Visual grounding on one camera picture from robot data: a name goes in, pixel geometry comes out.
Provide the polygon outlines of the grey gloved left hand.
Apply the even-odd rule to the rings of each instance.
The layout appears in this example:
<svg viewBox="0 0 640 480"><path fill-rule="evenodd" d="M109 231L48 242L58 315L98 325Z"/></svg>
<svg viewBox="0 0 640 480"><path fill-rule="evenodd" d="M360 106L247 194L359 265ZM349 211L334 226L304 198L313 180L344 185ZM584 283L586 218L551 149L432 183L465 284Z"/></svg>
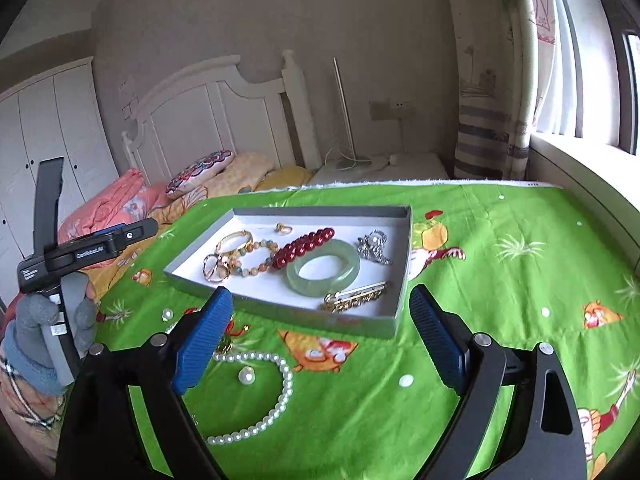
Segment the grey gloved left hand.
<svg viewBox="0 0 640 480"><path fill-rule="evenodd" d="M74 309L74 343L77 351L88 351L96 338L96 291L88 276L73 273L62 279L62 296L66 307ZM29 385L46 396L62 396L65 386L58 379L46 335L58 322L58 305L41 294L21 296L15 318L6 324L1 349L6 362Z"/></svg>

